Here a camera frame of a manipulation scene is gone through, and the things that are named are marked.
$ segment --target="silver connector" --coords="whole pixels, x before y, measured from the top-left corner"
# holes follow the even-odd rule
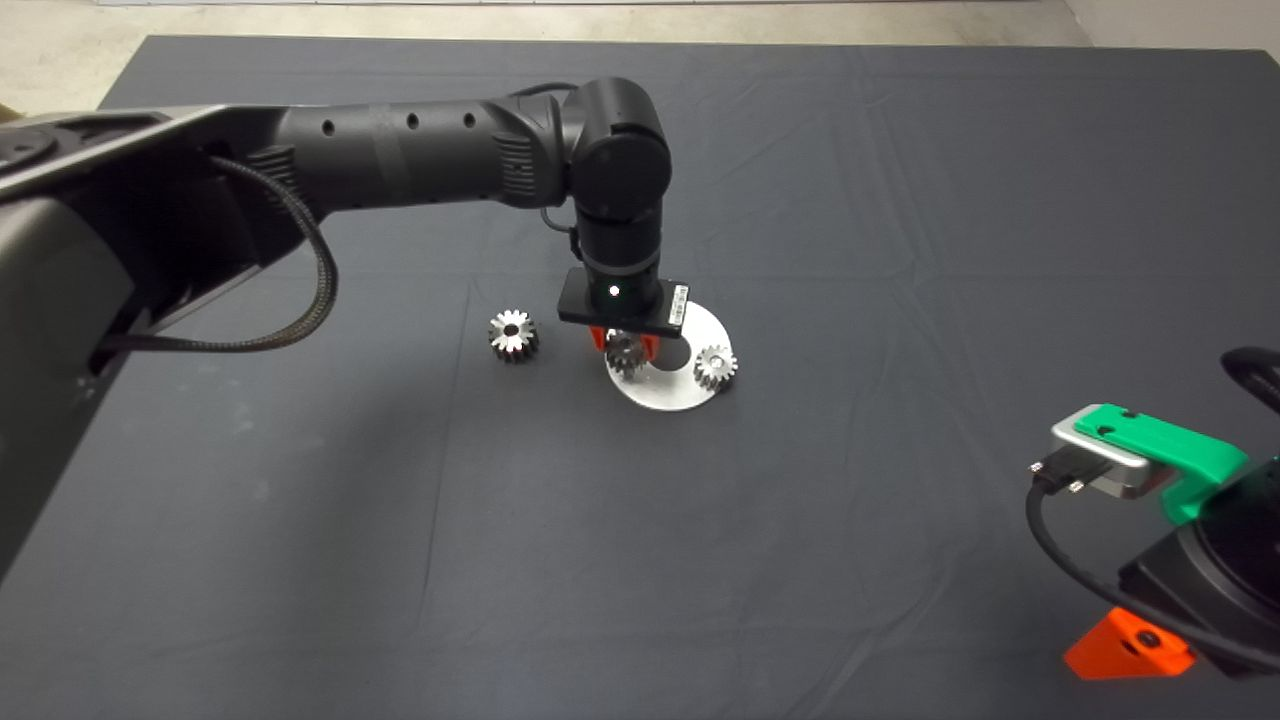
[[[1111,470],[1108,470],[1106,475],[1102,475],[1089,483],[1089,487],[1097,488],[1112,497],[1134,500],[1158,488],[1178,475],[1178,470],[1169,465],[1156,462],[1148,457],[1129,452],[1128,450],[1116,447],[1076,430],[1075,423],[1098,407],[1101,407],[1101,405],[1088,405],[1079,413],[1074,413],[1060,420],[1051,430],[1052,450],[1074,445],[1088,450],[1094,455],[1105,457],[1112,464]],[[1083,488],[1083,484],[1080,488],[1075,487],[1076,484],[1080,483],[1071,483],[1066,489],[1070,492],[1079,492]]]

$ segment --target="black robotic arm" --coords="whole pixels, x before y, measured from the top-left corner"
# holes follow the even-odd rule
[[[305,336],[145,342],[303,240],[323,247],[317,223],[332,213],[475,200],[545,209],[571,197],[581,266],[568,272],[559,316],[678,337],[682,296],[658,277],[671,155],[653,102],[621,78],[567,90],[563,104],[517,92],[0,126],[0,577],[123,351],[241,352]],[[317,301],[332,300],[326,251],[320,259]]]

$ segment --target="spur gear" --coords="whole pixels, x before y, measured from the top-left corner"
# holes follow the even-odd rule
[[[649,361],[640,336],[620,331],[609,331],[605,336],[604,359],[609,363],[609,369],[628,380]]]
[[[737,357],[722,345],[703,348],[694,360],[694,379],[712,392],[719,392],[733,382]]]
[[[538,327],[529,313],[503,310],[489,320],[489,346],[507,363],[521,363],[538,351]]]

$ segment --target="metal disc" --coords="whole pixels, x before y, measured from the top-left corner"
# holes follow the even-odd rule
[[[622,395],[641,407],[666,413],[698,407],[716,397],[716,393],[700,386],[694,378],[694,360],[707,346],[721,345],[731,351],[733,346],[730,345],[728,333],[716,315],[692,301],[685,307],[685,327],[681,336],[689,342],[689,361],[678,370],[659,370],[652,364],[645,364],[637,368],[635,377],[628,380],[622,373],[614,373],[608,361],[604,361],[604,372]]]

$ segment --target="cable connector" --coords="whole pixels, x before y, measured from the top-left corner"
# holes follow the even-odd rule
[[[1044,495],[1057,495],[1064,488],[1069,492],[1080,492],[1114,466],[1101,455],[1075,445],[1065,445],[1046,455],[1039,462],[1033,462],[1028,470],[1032,473],[1032,483],[1042,487]]]

